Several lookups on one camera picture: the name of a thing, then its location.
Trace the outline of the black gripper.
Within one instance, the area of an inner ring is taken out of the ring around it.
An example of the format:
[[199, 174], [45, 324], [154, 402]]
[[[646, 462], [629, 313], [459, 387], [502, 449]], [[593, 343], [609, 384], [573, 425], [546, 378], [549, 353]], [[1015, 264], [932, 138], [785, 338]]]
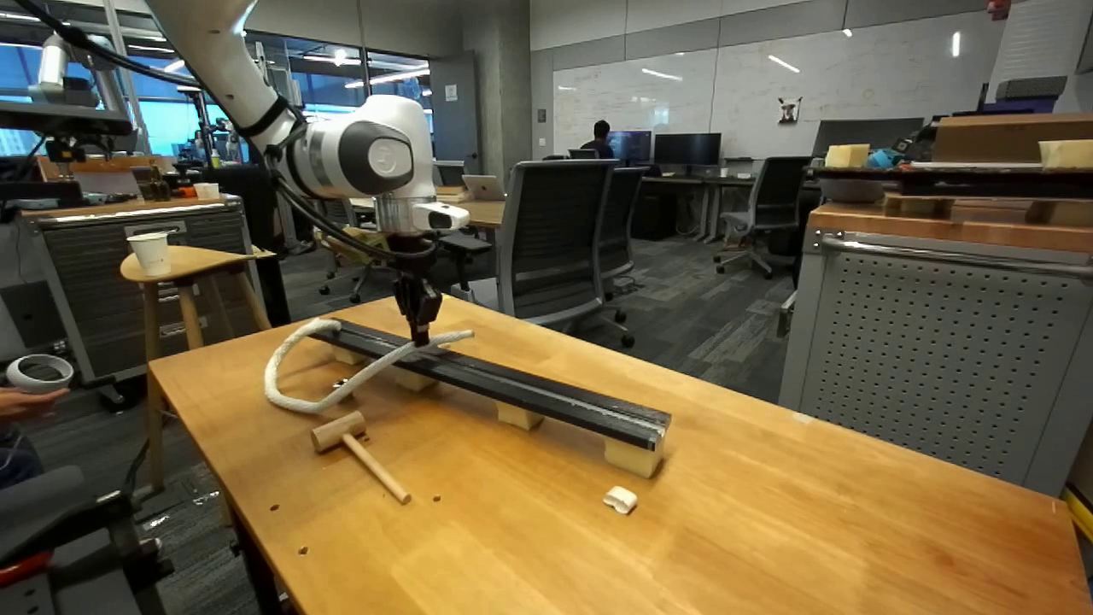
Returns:
[[395, 303], [411, 324], [412, 345], [430, 343], [430, 320], [441, 311], [441, 295], [430, 286], [430, 265], [438, 245], [425, 237], [388, 237], [387, 240], [395, 272]]

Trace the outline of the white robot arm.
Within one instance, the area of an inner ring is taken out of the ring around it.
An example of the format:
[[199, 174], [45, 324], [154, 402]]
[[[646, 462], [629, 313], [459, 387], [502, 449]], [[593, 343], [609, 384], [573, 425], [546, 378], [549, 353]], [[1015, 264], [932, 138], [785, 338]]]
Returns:
[[432, 180], [430, 119], [415, 100], [365, 96], [352, 113], [313, 113], [291, 100], [251, 55], [244, 19], [259, 0], [148, 0], [159, 34], [263, 162], [274, 188], [317, 228], [347, 231], [322, 203], [371, 198], [379, 255], [415, 345], [430, 343], [441, 291], [430, 285], [432, 237], [465, 228]]

